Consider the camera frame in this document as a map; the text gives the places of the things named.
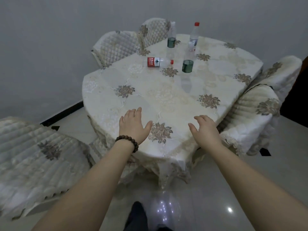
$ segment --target table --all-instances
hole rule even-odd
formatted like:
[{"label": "table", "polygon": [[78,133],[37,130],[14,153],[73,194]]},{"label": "table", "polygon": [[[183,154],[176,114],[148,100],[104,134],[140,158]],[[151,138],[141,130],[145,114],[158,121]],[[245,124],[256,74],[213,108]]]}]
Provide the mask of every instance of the table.
[{"label": "table", "polygon": [[188,41],[189,35],[177,35],[172,67],[145,66],[147,57],[166,56],[165,39],[83,80],[84,106],[108,148],[128,109],[140,106],[142,123],[153,121],[148,139],[133,157],[159,176],[161,187],[175,176],[188,182],[190,168],[200,160],[192,159],[198,146],[187,123],[198,127],[193,117],[207,115],[219,124],[263,66],[233,44],[199,37],[192,72],[183,73]]}]

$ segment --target forearm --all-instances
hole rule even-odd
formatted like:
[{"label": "forearm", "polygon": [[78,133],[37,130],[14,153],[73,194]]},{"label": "forearm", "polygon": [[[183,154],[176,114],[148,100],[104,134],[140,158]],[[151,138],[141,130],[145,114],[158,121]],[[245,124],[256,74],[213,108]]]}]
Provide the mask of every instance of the forearm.
[{"label": "forearm", "polygon": [[210,151],[256,230],[308,230],[308,210],[226,147]]},{"label": "forearm", "polygon": [[33,230],[99,230],[134,145],[117,141]]}]

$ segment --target plastic bottle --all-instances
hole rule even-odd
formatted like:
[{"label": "plastic bottle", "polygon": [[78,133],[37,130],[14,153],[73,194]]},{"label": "plastic bottle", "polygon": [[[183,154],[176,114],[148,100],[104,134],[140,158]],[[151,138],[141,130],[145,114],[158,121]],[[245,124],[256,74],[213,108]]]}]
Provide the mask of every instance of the plastic bottle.
[{"label": "plastic bottle", "polygon": [[176,41],[175,22],[171,22],[171,27],[168,31],[167,47],[168,48],[174,48],[175,47],[175,41]]},{"label": "plastic bottle", "polygon": [[189,41],[194,42],[194,50],[196,50],[198,38],[199,38],[199,22],[195,22],[195,27],[192,30],[192,33],[190,34]]},{"label": "plastic bottle", "polygon": [[188,42],[188,48],[184,55],[182,71],[184,73],[190,73],[193,69],[193,62],[195,60],[195,43],[193,41]]},{"label": "plastic bottle", "polygon": [[153,57],[150,57],[147,60],[145,60],[145,64],[148,67],[162,67],[162,68],[166,68],[166,67],[169,67],[170,65],[173,65],[173,60],[169,60],[167,58],[153,58]]}]

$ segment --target dark pants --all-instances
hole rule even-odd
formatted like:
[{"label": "dark pants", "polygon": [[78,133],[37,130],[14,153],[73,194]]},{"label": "dark pants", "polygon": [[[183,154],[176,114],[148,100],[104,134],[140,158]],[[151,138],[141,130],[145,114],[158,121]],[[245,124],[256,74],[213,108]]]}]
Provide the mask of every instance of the dark pants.
[{"label": "dark pants", "polygon": [[[148,231],[148,218],[140,202],[134,202],[125,223],[124,231]],[[157,231],[172,231],[168,227],[158,228]]]}]

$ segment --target wall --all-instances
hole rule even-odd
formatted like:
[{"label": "wall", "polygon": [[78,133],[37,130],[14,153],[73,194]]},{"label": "wall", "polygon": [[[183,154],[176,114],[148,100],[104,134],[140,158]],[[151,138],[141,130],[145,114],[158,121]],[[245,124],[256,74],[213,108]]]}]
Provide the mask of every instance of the wall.
[{"label": "wall", "polygon": [[91,47],[106,32],[162,17],[189,34],[235,43],[273,64],[308,55],[308,0],[0,0],[0,118],[41,122],[82,99],[98,69]]}]

